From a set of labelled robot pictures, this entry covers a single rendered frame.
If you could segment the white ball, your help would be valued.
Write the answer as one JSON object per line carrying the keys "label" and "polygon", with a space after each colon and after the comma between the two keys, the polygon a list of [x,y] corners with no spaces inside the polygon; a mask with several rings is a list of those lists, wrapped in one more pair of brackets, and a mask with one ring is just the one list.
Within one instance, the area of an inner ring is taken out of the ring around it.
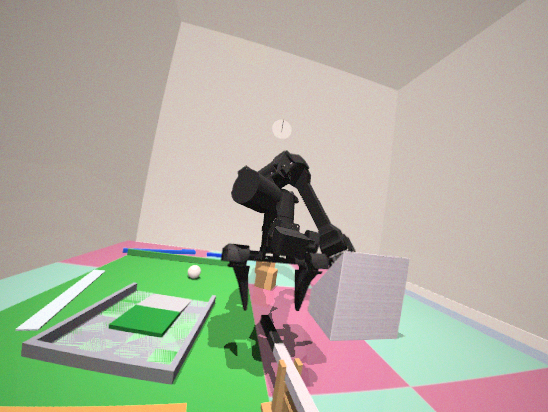
{"label": "white ball", "polygon": [[201,273],[201,269],[197,265],[190,266],[188,270],[188,276],[192,279],[196,279]]}

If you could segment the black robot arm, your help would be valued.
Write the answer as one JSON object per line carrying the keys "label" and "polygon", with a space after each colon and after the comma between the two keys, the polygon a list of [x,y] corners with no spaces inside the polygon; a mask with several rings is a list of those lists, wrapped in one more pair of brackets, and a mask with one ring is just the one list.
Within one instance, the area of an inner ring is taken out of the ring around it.
{"label": "black robot arm", "polygon": [[288,228],[281,226],[282,220],[274,219],[264,247],[272,247],[276,255],[304,260],[306,252],[316,254],[320,247],[321,253],[328,257],[330,268],[344,250],[356,252],[349,238],[330,222],[310,184],[309,166],[301,155],[284,150],[258,172],[245,165],[237,173],[231,191],[236,203],[264,213],[264,218],[281,216],[294,220],[294,207],[299,200],[293,191],[281,189],[290,184],[298,189],[318,228],[318,232],[306,230],[303,234],[299,224],[293,223]]}

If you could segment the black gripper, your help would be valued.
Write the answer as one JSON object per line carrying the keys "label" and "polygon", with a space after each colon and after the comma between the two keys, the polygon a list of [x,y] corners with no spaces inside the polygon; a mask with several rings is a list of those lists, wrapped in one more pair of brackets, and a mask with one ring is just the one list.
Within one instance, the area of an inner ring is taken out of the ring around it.
{"label": "black gripper", "polygon": [[[295,270],[295,310],[300,311],[303,301],[306,297],[307,291],[312,280],[322,271],[319,269],[329,269],[329,260],[326,254],[313,254],[306,253],[304,260],[298,260],[295,257],[286,256],[279,257],[273,252],[272,247],[264,247],[265,239],[268,230],[270,229],[273,220],[282,220],[281,226],[291,228],[294,220],[281,216],[269,216],[265,217],[262,226],[262,241],[260,251],[252,251],[248,245],[230,244],[222,248],[221,260],[227,261],[228,267],[232,267],[239,292],[241,294],[243,308],[247,311],[248,301],[248,274],[250,266],[247,265],[247,261],[279,263],[298,265],[299,270]],[[266,254],[273,254],[273,256],[266,256]]]}

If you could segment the white flat bar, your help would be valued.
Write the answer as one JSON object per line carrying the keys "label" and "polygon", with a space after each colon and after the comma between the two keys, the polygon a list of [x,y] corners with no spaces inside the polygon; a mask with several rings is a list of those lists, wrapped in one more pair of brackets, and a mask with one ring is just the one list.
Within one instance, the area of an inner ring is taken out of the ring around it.
{"label": "white flat bar", "polygon": [[74,286],[67,289],[66,292],[63,292],[59,297],[50,302],[43,309],[39,310],[38,313],[34,314],[27,321],[16,328],[16,331],[38,331],[43,327],[48,321],[51,320],[57,313],[60,312],[68,303],[70,303],[74,298],[77,297],[86,287],[90,286],[95,279],[98,279],[104,273],[105,270],[93,270],[90,274],[87,274],[83,277],[82,280],[74,284]]}

